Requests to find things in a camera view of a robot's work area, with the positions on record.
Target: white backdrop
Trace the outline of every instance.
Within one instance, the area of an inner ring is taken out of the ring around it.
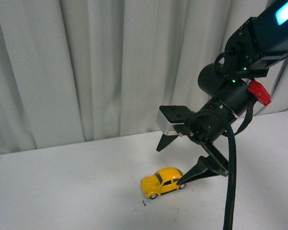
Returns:
[[[199,72],[266,5],[0,0],[0,154],[155,131],[160,105],[199,110]],[[254,113],[288,110],[288,61],[259,81],[272,103]]]

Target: red connector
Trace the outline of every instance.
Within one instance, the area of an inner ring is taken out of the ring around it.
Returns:
[[[252,80],[249,86],[249,91],[254,94],[261,104],[267,106],[271,103],[271,96],[261,83]]]

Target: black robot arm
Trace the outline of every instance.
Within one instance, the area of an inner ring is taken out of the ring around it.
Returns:
[[[208,153],[177,184],[229,176],[224,230],[232,229],[236,189],[236,146],[231,124],[246,111],[236,134],[243,131],[252,120],[254,104],[259,101],[267,106],[271,102],[269,93],[255,78],[266,77],[271,66],[287,57],[288,0],[276,0],[258,17],[251,17],[240,26],[227,41],[225,51],[201,71],[199,87],[211,99],[200,111],[195,113],[186,106],[159,108],[156,121],[163,135],[157,151],[178,136],[187,136]],[[229,161],[213,145],[222,134],[228,137]]]

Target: yellow toy car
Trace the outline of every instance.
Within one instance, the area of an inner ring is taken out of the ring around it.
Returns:
[[[160,169],[154,175],[141,180],[142,192],[146,198],[153,200],[157,196],[183,189],[186,184],[179,186],[176,183],[184,174],[177,168]]]

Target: white tabletop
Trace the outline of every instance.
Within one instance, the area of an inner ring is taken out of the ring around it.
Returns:
[[[155,200],[143,196],[143,177],[171,166],[187,172],[207,156],[187,137],[157,152],[160,137],[0,155],[0,230],[222,229],[227,177],[201,179]],[[288,230],[288,112],[254,117],[236,143],[234,229]],[[215,145],[228,156],[225,137]]]

